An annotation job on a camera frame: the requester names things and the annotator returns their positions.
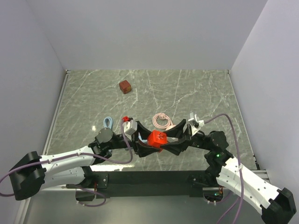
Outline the red cube socket adapter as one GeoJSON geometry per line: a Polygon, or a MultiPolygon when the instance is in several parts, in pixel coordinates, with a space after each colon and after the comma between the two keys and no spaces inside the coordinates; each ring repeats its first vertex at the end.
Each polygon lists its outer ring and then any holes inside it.
{"type": "Polygon", "coordinates": [[[147,138],[147,144],[151,147],[162,150],[161,146],[168,143],[167,135],[164,132],[153,130],[147,138]]]}

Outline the pink round power strip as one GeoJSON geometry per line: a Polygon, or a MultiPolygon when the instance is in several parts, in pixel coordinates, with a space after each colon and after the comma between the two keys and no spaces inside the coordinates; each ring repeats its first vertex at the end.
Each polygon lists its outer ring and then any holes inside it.
{"type": "MultiPolygon", "coordinates": [[[[174,128],[175,127],[175,125],[169,125],[167,128],[166,128],[166,131],[168,131],[168,130],[170,130],[170,129],[172,129],[172,128],[174,128]]],[[[173,138],[173,137],[167,137],[167,140],[169,141],[169,142],[173,142],[173,141],[176,141],[177,140],[177,138],[173,138]]]]}

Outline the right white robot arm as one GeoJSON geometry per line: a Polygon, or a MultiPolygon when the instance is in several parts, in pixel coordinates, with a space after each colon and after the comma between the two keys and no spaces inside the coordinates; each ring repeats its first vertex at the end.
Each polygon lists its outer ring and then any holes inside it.
{"type": "Polygon", "coordinates": [[[200,127],[203,121],[187,124],[182,120],[178,125],[170,125],[165,133],[177,141],[162,148],[179,155],[188,147],[208,150],[205,159],[209,167],[199,175],[188,177],[194,187],[223,186],[248,202],[266,224],[287,224],[297,212],[293,194],[287,188],[279,189],[271,185],[241,164],[228,150],[227,138],[223,131],[204,134],[200,127]]]}

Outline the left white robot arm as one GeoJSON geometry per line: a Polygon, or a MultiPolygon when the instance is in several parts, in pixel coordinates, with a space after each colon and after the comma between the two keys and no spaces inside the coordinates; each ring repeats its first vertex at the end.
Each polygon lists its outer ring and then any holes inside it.
{"type": "Polygon", "coordinates": [[[80,149],[53,155],[39,155],[36,151],[27,153],[9,171],[9,179],[17,201],[30,198],[40,190],[58,185],[75,185],[79,188],[93,188],[98,185],[99,178],[92,171],[93,165],[105,161],[113,162],[112,150],[128,149],[130,163],[133,154],[145,157],[160,152],[159,147],[150,146],[139,140],[139,124],[133,125],[131,138],[125,135],[124,128],[121,134],[115,134],[108,127],[102,128],[95,136],[95,140],[80,149]]]}

